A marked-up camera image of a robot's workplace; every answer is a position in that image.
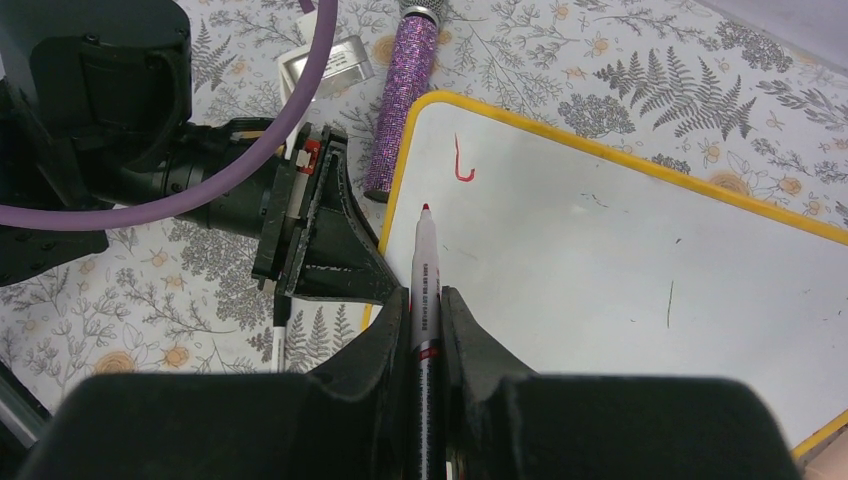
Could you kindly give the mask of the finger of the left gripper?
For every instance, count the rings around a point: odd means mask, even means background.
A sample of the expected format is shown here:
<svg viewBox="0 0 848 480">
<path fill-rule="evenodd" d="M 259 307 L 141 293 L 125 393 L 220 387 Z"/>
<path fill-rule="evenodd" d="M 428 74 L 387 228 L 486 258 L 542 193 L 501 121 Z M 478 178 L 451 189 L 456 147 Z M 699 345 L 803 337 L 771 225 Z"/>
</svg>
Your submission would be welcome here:
<svg viewBox="0 0 848 480">
<path fill-rule="evenodd" d="M 338 142 L 322 148 L 278 286 L 302 300 L 377 305 L 400 287 L 354 198 L 347 148 Z"/>
</svg>

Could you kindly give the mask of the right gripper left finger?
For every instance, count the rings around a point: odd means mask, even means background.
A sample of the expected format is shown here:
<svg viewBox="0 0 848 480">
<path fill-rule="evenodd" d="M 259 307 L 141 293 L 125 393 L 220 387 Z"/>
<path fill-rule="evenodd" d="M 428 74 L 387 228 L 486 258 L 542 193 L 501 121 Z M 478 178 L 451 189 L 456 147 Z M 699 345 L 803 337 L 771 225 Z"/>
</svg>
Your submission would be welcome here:
<svg viewBox="0 0 848 480">
<path fill-rule="evenodd" d="M 102 374 L 80 383 L 23 479 L 399 479 L 408 292 L 305 374 Z"/>
</svg>

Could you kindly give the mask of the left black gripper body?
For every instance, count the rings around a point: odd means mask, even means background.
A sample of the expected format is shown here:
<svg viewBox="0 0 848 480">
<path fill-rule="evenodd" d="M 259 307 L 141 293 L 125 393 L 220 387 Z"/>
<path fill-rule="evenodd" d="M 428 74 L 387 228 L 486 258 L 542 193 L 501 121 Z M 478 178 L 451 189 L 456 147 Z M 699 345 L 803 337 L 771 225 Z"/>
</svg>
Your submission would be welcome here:
<svg viewBox="0 0 848 480">
<path fill-rule="evenodd" d="M 301 218 L 307 184 L 317 171 L 322 148 L 331 142 L 338 142 L 347 148 L 348 137 L 330 126 L 319 130 L 308 124 L 298 134 L 296 144 L 301 147 L 307 144 L 313 146 L 312 150 L 306 152 L 307 164 L 313 170 L 310 173 L 299 171 L 295 164 L 296 153 L 282 160 L 277 167 L 251 271 L 251 276 L 258 282 L 258 290 L 262 293 L 288 296 L 278 286 L 286 252 L 295 223 Z"/>
</svg>

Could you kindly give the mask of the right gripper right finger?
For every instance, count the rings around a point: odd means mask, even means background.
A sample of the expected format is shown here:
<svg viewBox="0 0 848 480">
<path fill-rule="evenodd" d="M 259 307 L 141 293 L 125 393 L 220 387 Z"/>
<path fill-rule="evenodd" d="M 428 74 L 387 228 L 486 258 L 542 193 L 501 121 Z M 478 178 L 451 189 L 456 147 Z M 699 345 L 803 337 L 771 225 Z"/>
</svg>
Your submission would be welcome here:
<svg viewBox="0 0 848 480">
<path fill-rule="evenodd" d="M 441 294 L 447 443 L 463 479 L 796 479 L 766 405 L 722 378 L 541 374 Z"/>
</svg>

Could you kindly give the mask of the red whiteboard marker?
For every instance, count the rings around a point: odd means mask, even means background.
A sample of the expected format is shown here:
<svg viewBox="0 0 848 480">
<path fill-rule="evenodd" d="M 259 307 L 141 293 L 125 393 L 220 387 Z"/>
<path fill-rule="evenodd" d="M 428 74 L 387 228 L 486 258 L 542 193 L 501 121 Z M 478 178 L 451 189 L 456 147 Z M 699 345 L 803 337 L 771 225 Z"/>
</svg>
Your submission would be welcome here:
<svg viewBox="0 0 848 480">
<path fill-rule="evenodd" d="M 447 469 L 441 379 L 441 284 L 436 225 L 427 204 L 422 206 L 415 230 L 410 320 L 413 374 L 410 477 L 444 479 Z"/>
</svg>

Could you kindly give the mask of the yellow framed whiteboard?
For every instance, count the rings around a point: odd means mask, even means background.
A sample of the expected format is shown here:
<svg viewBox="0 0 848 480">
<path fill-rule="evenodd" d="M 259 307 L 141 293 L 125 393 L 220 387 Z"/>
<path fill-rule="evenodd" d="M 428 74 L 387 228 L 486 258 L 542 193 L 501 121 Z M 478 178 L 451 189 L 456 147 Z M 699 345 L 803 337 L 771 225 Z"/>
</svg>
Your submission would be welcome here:
<svg viewBox="0 0 848 480">
<path fill-rule="evenodd" d="M 408 115 L 379 250 L 539 372 L 723 377 L 797 455 L 847 423 L 847 233 L 447 91 Z"/>
</svg>

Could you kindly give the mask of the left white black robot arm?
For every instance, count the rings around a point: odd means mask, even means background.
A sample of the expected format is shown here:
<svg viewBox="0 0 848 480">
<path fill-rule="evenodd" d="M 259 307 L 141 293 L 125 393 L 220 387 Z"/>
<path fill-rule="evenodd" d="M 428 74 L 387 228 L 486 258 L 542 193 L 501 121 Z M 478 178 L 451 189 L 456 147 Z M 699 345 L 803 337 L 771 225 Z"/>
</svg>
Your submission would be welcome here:
<svg viewBox="0 0 848 480">
<path fill-rule="evenodd" d="M 258 242 L 279 296 L 382 304 L 400 283 L 347 169 L 348 140 L 302 122 L 335 8 L 275 118 L 193 124 L 191 32 L 173 1 L 1 5 L 1 283 L 103 252 L 170 217 Z"/>
</svg>

